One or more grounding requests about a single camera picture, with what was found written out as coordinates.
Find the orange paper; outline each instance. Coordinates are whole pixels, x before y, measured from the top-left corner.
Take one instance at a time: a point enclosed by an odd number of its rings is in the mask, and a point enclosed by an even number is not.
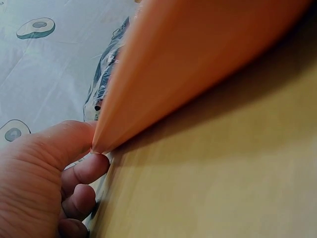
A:
[[[242,67],[311,0],[148,0],[108,86],[93,150],[108,152]]]

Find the plastic bag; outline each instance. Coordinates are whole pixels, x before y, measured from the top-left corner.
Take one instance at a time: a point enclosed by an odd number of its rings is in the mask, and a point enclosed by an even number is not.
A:
[[[84,121],[98,120],[101,105],[107,93],[107,86],[111,79],[111,73],[115,65],[119,63],[117,56],[124,46],[123,36],[129,26],[130,20],[128,17],[121,27],[113,32],[111,42],[100,58],[84,105]]]

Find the avocado print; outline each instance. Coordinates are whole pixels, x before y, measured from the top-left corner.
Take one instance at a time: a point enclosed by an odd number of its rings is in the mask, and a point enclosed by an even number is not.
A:
[[[16,32],[19,39],[42,38],[55,30],[55,22],[50,18],[38,18],[25,23]]]

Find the hand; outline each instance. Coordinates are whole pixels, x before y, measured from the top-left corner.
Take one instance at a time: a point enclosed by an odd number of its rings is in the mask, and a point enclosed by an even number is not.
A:
[[[66,121],[18,138],[0,152],[0,237],[85,238],[81,223],[95,206],[88,184],[109,160],[89,153],[95,123]]]

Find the finger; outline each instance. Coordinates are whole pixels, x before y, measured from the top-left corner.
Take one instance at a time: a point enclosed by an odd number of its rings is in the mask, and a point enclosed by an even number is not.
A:
[[[96,204],[96,195],[92,187],[79,184],[74,194],[62,202],[60,219],[72,218],[83,221],[93,210]]]
[[[78,184],[90,184],[99,179],[108,171],[109,166],[109,160],[105,155],[94,154],[63,171],[61,174],[62,199],[72,195]]]
[[[91,148],[95,122],[65,121],[39,133],[22,136],[12,143],[19,151],[33,153],[60,171]]]
[[[58,232],[62,238],[86,238],[88,235],[85,225],[75,219],[60,220]]]

